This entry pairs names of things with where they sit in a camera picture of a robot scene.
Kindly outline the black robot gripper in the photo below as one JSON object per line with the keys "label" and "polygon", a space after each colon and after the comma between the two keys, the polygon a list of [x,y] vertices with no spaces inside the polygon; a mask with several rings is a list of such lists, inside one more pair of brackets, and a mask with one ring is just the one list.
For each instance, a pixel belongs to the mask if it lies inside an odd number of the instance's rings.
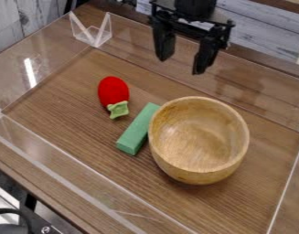
{"label": "black robot gripper", "polygon": [[219,48],[227,48],[235,22],[217,9],[217,0],[149,0],[154,54],[165,61],[174,53],[176,33],[201,40],[192,75],[212,65]]}

